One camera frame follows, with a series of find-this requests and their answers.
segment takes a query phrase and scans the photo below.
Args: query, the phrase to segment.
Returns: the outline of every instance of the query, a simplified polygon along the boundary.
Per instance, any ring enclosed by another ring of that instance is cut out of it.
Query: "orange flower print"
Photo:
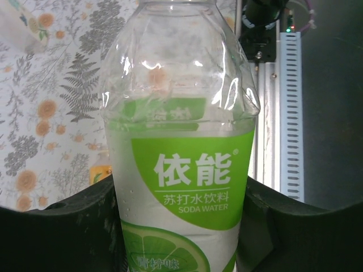
[[[62,153],[61,162],[62,162],[63,160],[69,160],[69,158],[70,158],[70,155],[69,155],[67,152],[63,152],[63,153]]]
[[[54,154],[54,150],[57,148],[57,147],[60,147],[60,145],[56,142],[52,142],[52,143],[48,143],[46,146],[45,146],[45,154],[50,152],[52,154]]]
[[[39,199],[38,199],[38,203],[39,203],[39,206],[41,207],[45,207],[48,205],[48,197],[45,197],[45,196],[41,196]]]
[[[29,28],[31,32],[37,34],[39,32],[39,25],[34,18],[30,18],[28,21]]]
[[[44,28],[49,28],[54,23],[54,16],[50,13],[43,13],[39,16],[38,21]]]
[[[83,140],[85,139],[85,134],[82,134],[82,133],[80,133],[80,132],[77,132],[77,134],[76,134],[76,135],[71,134],[71,135],[70,135],[70,138],[71,138],[74,142],[76,142],[76,143],[81,143],[81,142],[83,142]]]
[[[44,100],[38,106],[38,116],[42,119],[49,119],[54,116],[57,110],[57,104],[50,99]]]
[[[63,135],[66,132],[66,126],[65,125],[58,125],[56,133],[58,135]]]
[[[88,147],[89,150],[98,150],[102,146],[102,144],[96,143],[95,139],[93,143],[87,143],[86,146]]]
[[[47,120],[40,121],[35,129],[38,136],[44,137],[49,133],[50,125]]]
[[[81,14],[81,19],[82,19],[83,21],[84,21],[84,20],[86,20],[86,19],[87,19],[87,17],[88,17],[87,13],[83,12],[83,13]]]
[[[16,180],[16,188],[22,193],[29,193],[36,186],[37,177],[33,171],[25,170],[21,172]]]
[[[56,38],[57,38],[57,39],[63,39],[63,38],[64,38],[64,36],[65,36],[65,32],[64,32],[64,31],[62,31],[62,30],[58,30],[58,31],[56,32]]]
[[[26,194],[22,194],[18,201],[16,202],[16,208],[19,211],[28,211],[30,207],[32,206],[32,201],[30,200],[30,197]]]
[[[9,73],[11,71],[12,71],[12,66],[10,66],[10,65],[5,66],[4,73]]]
[[[226,20],[226,22],[227,22],[228,26],[229,26],[232,30],[234,30],[234,20],[233,20],[231,17],[225,17],[225,20]]]

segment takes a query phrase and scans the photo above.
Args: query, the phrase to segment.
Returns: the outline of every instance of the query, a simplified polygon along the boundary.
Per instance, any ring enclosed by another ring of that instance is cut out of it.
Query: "plastic bottle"
[[[130,272],[232,272],[259,101],[213,0],[140,0],[101,69]]]
[[[90,185],[97,183],[111,174],[112,167],[108,149],[106,146],[102,146],[100,153],[98,153],[98,160],[90,168]]]

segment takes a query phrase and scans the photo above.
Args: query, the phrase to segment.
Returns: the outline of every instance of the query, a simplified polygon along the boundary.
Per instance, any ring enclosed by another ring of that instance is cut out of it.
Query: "fern leaf print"
[[[94,119],[91,112],[98,110],[95,105],[98,95],[94,90],[98,83],[99,68],[92,68],[95,64],[96,62],[89,62],[84,55],[76,53],[74,61],[69,67],[71,71],[67,72],[67,76],[64,77],[68,84],[60,86],[66,91],[60,97],[70,107],[67,115],[74,116],[71,122]]]
[[[81,52],[93,54],[100,50],[101,60],[105,58],[125,24],[125,19],[119,17],[122,8],[120,3],[118,0],[97,1],[99,9],[90,14],[91,29],[79,38]]]

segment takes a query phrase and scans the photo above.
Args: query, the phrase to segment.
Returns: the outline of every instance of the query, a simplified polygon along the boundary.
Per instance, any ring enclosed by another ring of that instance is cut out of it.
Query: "wire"
[[[299,6],[303,7],[309,13],[309,22],[305,26],[300,28],[298,30],[298,32],[300,32],[301,35],[303,36],[310,28],[315,29],[316,28],[316,25],[315,25],[315,11],[313,9],[311,1],[310,0],[303,0],[304,3],[302,3],[299,0],[290,0],[290,2],[298,4]]]

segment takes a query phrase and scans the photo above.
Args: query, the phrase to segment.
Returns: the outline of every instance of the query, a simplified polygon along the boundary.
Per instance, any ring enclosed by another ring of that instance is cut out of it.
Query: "brand logo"
[[[215,153],[209,156],[202,153],[199,160],[193,163],[197,166],[197,186],[211,186],[213,184],[227,184],[231,178],[228,176],[229,167],[232,165],[230,154]],[[181,184],[191,184],[191,180],[186,177],[186,172],[190,170],[191,159],[181,158],[178,153],[172,158],[166,158],[165,154],[160,154],[158,162],[154,168],[159,177],[159,187],[173,186]]]

